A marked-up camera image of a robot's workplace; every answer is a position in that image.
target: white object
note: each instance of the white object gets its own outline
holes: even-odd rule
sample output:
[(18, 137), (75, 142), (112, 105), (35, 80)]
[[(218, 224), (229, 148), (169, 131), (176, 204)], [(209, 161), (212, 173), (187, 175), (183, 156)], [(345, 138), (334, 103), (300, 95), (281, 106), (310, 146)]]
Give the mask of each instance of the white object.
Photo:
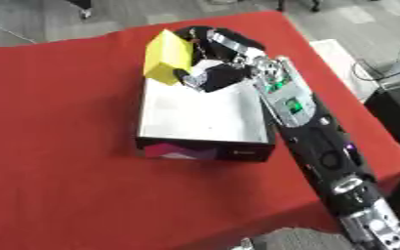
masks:
[[(217, 62), (201, 61), (193, 75)], [(250, 81), (213, 93), (146, 79), (140, 137), (268, 143), (260, 97)]]
[[(310, 42), (310, 45), (361, 103), (364, 103), (379, 87), (376, 81), (363, 81), (353, 74), (352, 67), (356, 60), (337, 40), (314, 41)], [(372, 79), (361, 65), (357, 64), (355, 68), (361, 78)]]

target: robotic hand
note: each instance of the robotic hand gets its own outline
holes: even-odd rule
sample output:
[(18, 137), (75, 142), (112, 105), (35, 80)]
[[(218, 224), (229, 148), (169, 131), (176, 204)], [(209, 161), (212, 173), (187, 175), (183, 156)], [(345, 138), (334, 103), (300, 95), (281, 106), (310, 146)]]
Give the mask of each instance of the robotic hand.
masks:
[[(196, 77), (175, 69), (182, 84), (213, 92), (251, 78), (301, 171), (345, 236), (359, 249), (400, 250), (400, 221), (375, 175), (288, 58), (271, 59), (262, 44), (225, 28), (193, 26), (177, 34), (195, 43), (194, 64), (222, 61)], [(240, 249), (253, 249), (247, 240), (244, 245)]]
[(197, 77), (190, 75), (184, 69), (174, 70), (174, 75), (181, 84), (205, 92), (214, 92), (252, 76), (251, 69), (247, 65), (239, 63), (242, 62), (242, 59), (240, 59), (238, 52), (213, 41), (211, 35), (221, 34), (246, 47), (257, 48), (260, 51), (265, 49), (257, 41), (246, 38), (227, 28), (215, 29), (209, 26), (190, 26), (177, 30), (176, 34), (194, 43), (193, 65), (202, 60), (222, 62), (206, 69), (205, 72)]

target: green led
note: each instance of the green led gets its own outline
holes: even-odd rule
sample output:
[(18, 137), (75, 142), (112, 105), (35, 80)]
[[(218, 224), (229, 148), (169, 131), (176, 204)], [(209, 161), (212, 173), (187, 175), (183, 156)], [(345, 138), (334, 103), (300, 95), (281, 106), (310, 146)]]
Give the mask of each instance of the green led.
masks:
[(292, 114), (298, 113), (303, 109), (303, 106), (296, 98), (291, 98), (285, 102), (285, 105), (288, 107)]

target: chair leg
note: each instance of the chair leg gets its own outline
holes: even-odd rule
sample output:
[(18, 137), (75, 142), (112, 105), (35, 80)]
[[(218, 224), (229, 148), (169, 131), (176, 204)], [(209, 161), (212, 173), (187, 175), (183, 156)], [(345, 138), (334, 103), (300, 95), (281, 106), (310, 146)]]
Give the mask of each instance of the chair leg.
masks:
[(277, 9), (278, 12), (283, 12), (285, 11), (285, 0), (279, 0)]
[(81, 20), (86, 20), (93, 15), (93, 9), (80, 10), (79, 15)]
[(320, 11), (320, 5), (321, 5), (321, 0), (312, 0), (312, 12), (319, 12)]

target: black box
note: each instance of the black box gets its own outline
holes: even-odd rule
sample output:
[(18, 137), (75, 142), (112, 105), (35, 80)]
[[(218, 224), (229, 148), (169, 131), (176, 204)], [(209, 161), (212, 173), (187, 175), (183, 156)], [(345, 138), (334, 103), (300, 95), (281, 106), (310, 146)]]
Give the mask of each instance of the black box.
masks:
[(265, 161), (275, 137), (249, 80), (199, 93), (146, 79), (136, 141), (146, 157)]

